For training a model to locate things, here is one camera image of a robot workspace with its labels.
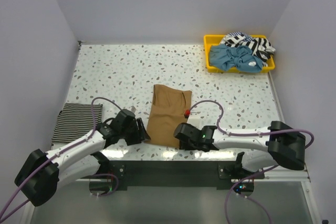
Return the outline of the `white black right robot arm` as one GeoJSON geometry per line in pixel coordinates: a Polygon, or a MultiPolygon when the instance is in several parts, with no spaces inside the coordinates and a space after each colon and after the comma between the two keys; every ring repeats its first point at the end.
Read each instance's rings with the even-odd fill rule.
{"type": "Polygon", "coordinates": [[[182,149],[203,152],[229,148],[250,150],[237,155],[234,173],[239,178],[269,166],[278,165],[290,170],[305,167],[305,136],[280,121],[272,121],[270,126],[260,129],[237,132],[209,125],[200,130],[189,123],[181,123],[175,129],[174,137],[180,141],[182,149]]]}

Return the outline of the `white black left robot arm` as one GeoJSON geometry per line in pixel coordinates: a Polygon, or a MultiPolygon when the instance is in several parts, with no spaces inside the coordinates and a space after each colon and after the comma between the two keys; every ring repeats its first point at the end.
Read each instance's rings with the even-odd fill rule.
{"type": "Polygon", "coordinates": [[[79,139],[58,149],[30,153],[15,178],[15,184],[35,206],[46,203],[57,189],[83,177],[108,176],[110,161],[102,150],[118,143],[128,146],[150,140],[141,118],[121,110],[115,118],[98,123],[79,139]]]}

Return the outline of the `tan tank top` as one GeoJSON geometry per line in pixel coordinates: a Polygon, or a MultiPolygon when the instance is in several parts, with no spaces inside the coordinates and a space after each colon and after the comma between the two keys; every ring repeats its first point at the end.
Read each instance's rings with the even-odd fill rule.
{"type": "Polygon", "coordinates": [[[174,137],[177,126],[187,121],[184,116],[191,107],[192,91],[182,91],[162,84],[153,86],[153,99],[147,133],[148,144],[179,148],[180,142],[174,137]]]}

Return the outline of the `black white striped tank top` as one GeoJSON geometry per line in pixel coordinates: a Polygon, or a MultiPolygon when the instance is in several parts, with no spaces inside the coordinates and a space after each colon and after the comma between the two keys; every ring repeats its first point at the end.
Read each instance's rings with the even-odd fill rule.
{"type": "Polygon", "coordinates": [[[70,143],[93,129],[90,104],[66,103],[57,117],[51,141],[70,143]]]}

